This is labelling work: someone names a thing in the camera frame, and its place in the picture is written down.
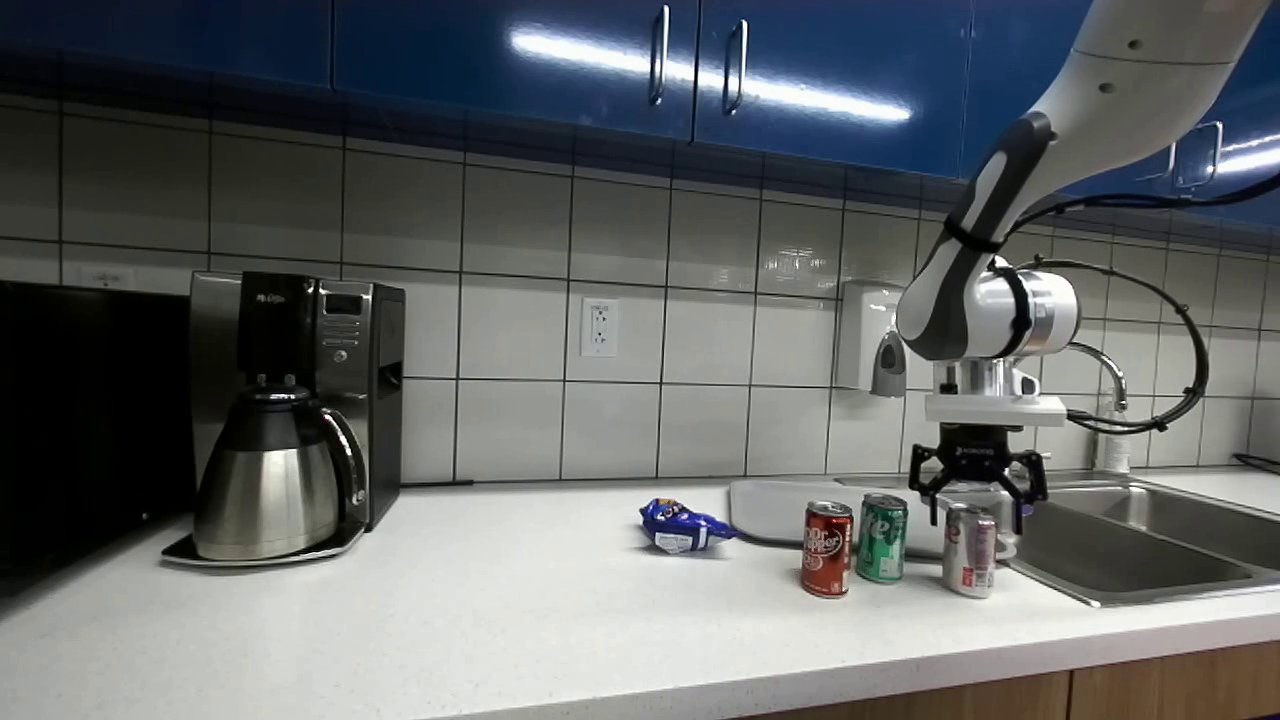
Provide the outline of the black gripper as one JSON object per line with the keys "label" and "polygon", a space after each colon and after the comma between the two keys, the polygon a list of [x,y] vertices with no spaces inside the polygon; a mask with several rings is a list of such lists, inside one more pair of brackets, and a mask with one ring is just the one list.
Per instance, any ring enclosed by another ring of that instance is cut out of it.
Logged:
{"label": "black gripper", "polygon": [[913,443],[909,489],[923,501],[930,523],[935,523],[939,482],[999,482],[1008,475],[1014,526],[1050,501],[1046,455],[1008,453],[1008,430],[996,424],[944,424],[939,428],[939,471],[932,469],[935,448]]}

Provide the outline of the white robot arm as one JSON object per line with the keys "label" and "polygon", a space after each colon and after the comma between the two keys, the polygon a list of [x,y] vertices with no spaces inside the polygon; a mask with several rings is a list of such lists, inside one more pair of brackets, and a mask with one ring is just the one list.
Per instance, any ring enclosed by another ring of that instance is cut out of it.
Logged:
{"label": "white robot arm", "polygon": [[1092,0],[1067,59],[1008,123],[944,217],[898,305],[898,335],[935,369],[909,489],[935,508],[952,482],[999,482],[1014,521],[1050,494],[1046,460],[1014,453],[1028,424],[1076,421],[1020,354],[1076,341],[1082,300],[1057,270],[1015,268],[1004,243],[1037,200],[1179,138],[1226,90],[1273,0]]}

